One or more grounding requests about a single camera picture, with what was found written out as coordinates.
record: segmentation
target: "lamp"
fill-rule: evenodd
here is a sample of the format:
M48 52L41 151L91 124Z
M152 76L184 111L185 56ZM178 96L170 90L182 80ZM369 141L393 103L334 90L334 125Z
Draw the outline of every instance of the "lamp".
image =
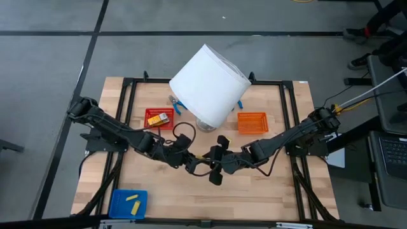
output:
M236 66L207 45L170 80L176 97L206 132L222 125L250 85Z

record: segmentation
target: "white cable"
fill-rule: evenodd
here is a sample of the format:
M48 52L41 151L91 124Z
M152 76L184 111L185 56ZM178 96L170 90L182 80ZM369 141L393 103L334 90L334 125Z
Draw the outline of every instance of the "white cable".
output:
M404 68L403 70L399 71L398 73L394 74L394 75L393 75L392 77L390 77L389 79L387 79L387 80L381 82L379 85L375 86L374 88L368 90L367 92L364 92L363 94L361 94L361 95L359 95L359 96L357 96L357 97L354 97L353 99L350 99L349 101L346 101L346 102L344 102L343 104L340 104L340 105L339 105L339 108L342 108L343 105L348 104L349 102L352 102L352 101L354 101L355 99L358 99L358 98L362 97L363 95L366 95L366 94L368 94L369 92L371 92L371 91L377 89L378 87L382 86L383 84L385 84L386 82L388 82L388 81L391 80L392 78L394 78L394 77L400 75L401 73L405 72L406 70L407 70L407 67Z

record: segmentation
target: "orange basket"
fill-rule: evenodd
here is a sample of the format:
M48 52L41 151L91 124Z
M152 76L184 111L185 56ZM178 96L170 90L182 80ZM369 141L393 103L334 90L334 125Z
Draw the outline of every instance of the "orange basket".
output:
M268 132L267 115L264 112L239 112L237 128L240 134L266 133Z
M149 127L147 120L151 117L165 113L170 120L163 125L159 125L160 130L172 130L174 128L174 108L147 108L146 115L144 116L144 128Z

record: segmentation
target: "plastic basket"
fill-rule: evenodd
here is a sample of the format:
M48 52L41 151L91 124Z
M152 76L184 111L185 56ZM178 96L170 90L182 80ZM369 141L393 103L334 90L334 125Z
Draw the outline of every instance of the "plastic basket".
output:
M138 195L136 199L126 201L127 197ZM139 210L133 216L131 214L134 202L139 200ZM114 219L144 219L147 209L146 190L114 190L111 200L109 217Z
M268 132L267 115L264 112L239 112L237 126L240 134L266 133Z
M174 108L147 108L144 116L144 128L149 127L147 120L161 113L168 116L169 122L159 125L160 130L172 130L174 128Z

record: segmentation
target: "lamp base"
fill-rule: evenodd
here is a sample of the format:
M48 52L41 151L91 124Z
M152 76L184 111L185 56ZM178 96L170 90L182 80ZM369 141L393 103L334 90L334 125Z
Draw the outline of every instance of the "lamp base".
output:
M210 125L204 123L199 118L197 118L197 127L200 131L205 132L205 133L209 133L209 132L216 130L216 127L211 127Z

